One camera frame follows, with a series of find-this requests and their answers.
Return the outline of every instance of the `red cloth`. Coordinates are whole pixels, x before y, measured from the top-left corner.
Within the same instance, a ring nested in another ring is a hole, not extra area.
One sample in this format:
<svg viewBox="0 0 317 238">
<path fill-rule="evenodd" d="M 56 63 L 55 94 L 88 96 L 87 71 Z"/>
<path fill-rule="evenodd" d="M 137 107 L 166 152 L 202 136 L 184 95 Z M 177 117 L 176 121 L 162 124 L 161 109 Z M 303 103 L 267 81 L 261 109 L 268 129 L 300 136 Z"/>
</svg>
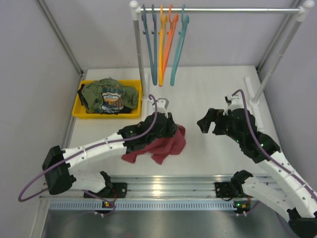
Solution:
<svg viewBox="0 0 317 238">
<path fill-rule="evenodd" d="M 135 163 L 138 155 L 149 152 L 153 154 L 152 159 L 161 165 L 167 156 L 179 155 L 183 151 L 186 145 L 185 132 L 185 127 L 178 125 L 178 130 L 173 137 L 156 139 L 144 149 L 125 154 L 121 158 L 130 163 Z"/>
</svg>

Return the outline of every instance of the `yellow plastic bin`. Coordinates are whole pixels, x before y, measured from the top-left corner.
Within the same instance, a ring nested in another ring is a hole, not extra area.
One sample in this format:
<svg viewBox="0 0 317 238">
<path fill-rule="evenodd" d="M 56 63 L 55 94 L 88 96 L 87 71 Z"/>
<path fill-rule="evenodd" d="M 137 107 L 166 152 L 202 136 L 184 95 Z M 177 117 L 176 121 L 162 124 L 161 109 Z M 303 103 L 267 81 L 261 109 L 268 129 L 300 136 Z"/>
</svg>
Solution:
<svg viewBox="0 0 317 238">
<path fill-rule="evenodd" d="M 93 82 L 94 80 L 84 80 L 80 83 L 79 88 L 81 85 L 88 84 Z M 72 115 L 74 117 L 80 119 L 134 119 L 138 118 L 141 115 L 141 107 L 142 107 L 142 87 L 140 80 L 118 80 L 119 83 L 125 86 L 132 86 L 139 92 L 139 101 L 138 107 L 133 109 L 129 114 L 93 114 L 93 113 L 86 113 L 86 108 L 84 105 L 81 105 L 79 96 L 76 96 L 75 104 L 73 107 Z"/>
</svg>

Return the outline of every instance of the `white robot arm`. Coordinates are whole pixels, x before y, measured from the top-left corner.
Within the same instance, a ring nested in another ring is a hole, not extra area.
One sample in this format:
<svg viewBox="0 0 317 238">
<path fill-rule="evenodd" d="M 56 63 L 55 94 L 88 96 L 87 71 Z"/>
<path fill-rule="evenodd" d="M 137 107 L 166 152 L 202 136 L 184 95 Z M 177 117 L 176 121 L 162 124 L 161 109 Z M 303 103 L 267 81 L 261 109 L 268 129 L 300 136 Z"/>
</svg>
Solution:
<svg viewBox="0 0 317 238">
<path fill-rule="evenodd" d="M 84 146 L 64 150 L 59 146 L 52 147 L 42 165 L 45 171 L 59 163 L 45 173 L 49 193 L 56 195 L 69 189 L 99 193 L 111 189 L 110 177 L 105 172 L 89 173 L 85 168 L 99 160 L 141 150 L 157 138 L 174 136 L 178 127 L 166 110 L 168 100 L 159 98 L 156 103 L 157 117 L 150 115 L 137 125 L 126 126 L 111 136 Z"/>
<path fill-rule="evenodd" d="M 241 92 L 242 98 L 236 95 L 237 92 Z M 215 122 L 213 134 L 227 135 L 235 140 L 241 151 L 265 170 L 284 193 L 270 188 L 245 170 L 231 178 L 230 187 L 237 196 L 252 196 L 276 211 L 299 237 L 315 237 L 316 193 L 290 165 L 274 140 L 257 131 L 255 117 L 246 109 L 243 91 L 237 92 L 225 97 L 226 110 L 210 108 L 197 124 L 202 133 L 208 133 L 211 122 Z"/>
</svg>

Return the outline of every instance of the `white post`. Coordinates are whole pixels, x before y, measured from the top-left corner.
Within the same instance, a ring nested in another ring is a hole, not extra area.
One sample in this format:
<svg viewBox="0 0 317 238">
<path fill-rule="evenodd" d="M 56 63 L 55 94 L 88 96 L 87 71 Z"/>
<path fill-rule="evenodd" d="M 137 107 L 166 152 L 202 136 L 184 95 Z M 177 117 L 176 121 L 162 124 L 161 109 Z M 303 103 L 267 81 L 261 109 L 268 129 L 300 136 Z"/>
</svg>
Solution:
<svg viewBox="0 0 317 238">
<path fill-rule="evenodd" d="M 284 53 L 287 49 L 287 47 L 289 46 L 289 44 L 291 43 L 294 35 L 296 34 L 298 28 L 300 27 L 300 25 L 302 24 L 302 22 L 306 19 L 309 11 L 311 8 L 313 8 L 315 5 L 315 2 L 313 0 L 306 0 L 303 3 L 303 6 L 300 7 L 300 12 L 298 13 L 298 16 L 296 18 L 296 22 L 294 24 L 294 26 L 292 27 L 290 33 L 288 34 L 288 36 L 286 37 L 278 55 L 276 56 L 273 65 L 271 66 L 271 68 L 269 69 L 269 71 L 267 72 L 267 74 L 265 75 L 255 97 L 251 100 L 252 103 L 258 103 L 258 100 L 261 96 L 261 94 L 263 93 L 268 81 L 271 79 L 274 71 L 276 70 L 279 62 L 281 61 L 282 57 L 284 56 Z"/>
<path fill-rule="evenodd" d="M 142 60 L 142 50 L 141 50 L 141 37 L 140 37 L 140 27 L 139 27 L 139 15 L 138 11 L 140 11 L 140 7 L 137 1 L 133 0 L 130 2 L 131 7 L 131 16 L 133 20 L 133 26 L 134 26 L 134 35 L 135 35 L 135 43 L 137 46 L 137 55 L 138 55 L 138 64 L 139 64 L 139 72 L 140 72 L 140 79 L 141 79 L 141 85 L 142 85 L 142 93 L 143 96 L 147 96 L 147 87 L 145 82 L 145 76 L 144 76 L 144 66 L 143 66 L 143 60 Z"/>
</svg>

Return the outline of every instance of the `teal hanger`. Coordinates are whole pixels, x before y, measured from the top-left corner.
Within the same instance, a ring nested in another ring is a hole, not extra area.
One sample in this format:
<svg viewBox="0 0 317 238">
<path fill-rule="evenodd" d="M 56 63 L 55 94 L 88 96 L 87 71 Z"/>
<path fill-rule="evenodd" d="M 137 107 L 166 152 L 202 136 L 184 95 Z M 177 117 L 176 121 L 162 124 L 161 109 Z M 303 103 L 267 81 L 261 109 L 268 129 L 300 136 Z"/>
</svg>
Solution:
<svg viewBox="0 0 317 238">
<path fill-rule="evenodd" d="M 177 48 L 176 48 L 176 52 L 175 52 L 175 58 L 174 58 L 174 63 L 173 63 L 173 68 L 172 68 L 172 74 L 170 76 L 170 85 L 174 86 L 175 83 L 175 76 L 176 76 L 176 71 L 178 68 L 178 64 L 179 64 L 179 60 L 180 60 L 180 56 L 182 54 L 182 50 L 183 50 L 183 46 L 184 46 L 184 41 L 185 41 L 185 36 L 186 36 L 186 31 L 187 31 L 187 25 L 189 23 L 189 16 L 185 15 L 184 16 L 184 9 L 185 9 L 185 5 L 183 5 L 183 9 L 182 9 L 182 30 L 181 32 L 179 32 L 180 36 L 178 39 L 178 44 L 177 44 Z"/>
<path fill-rule="evenodd" d="M 151 76 L 152 76 L 152 82 L 153 85 L 157 85 L 158 84 L 158 67 L 157 67 L 157 54 L 158 54 L 158 50 L 157 50 L 157 23 L 156 23 L 156 14 L 154 14 L 154 5 L 152 5 L 152 15 L 153 15 L 153 22 L 154 22 L 154 32 L 152 32 L 154 34 L 154 63 L 153 63 L 153 56 L 152 56 L 152 49 L 151 49 L 151 42 L 150 42 L 150 35 L 149 35 L 149 30 L 148 30 L 148 24 L 147 24 L 147 13 L 145 11 L 145 6 L 142 5 L 144 11 L 142 12 L 141 15 L 141 19 L 143 21 L 143 25 L 144 25 L 144 31 L 143 34 L 145 34 L 146 38 L 147 38 L 147 43 L 148 43 L 148 50 L 149 50 L 149 58 L 150 58 L 150 67 L 151 67 Z"/>
<path fill-rule="evenodd" d="M 154 35 L 154 73 L 152 74 L 152 81 L 153 85 L 157 85 L 158 83 L 158 29 L 157 29 L 157 15 L 154 14 L 154 4 L 152 4 L 152 18 L 154 23 L 154 32 L 152 31 L 152 34 Z"/>
</svg>

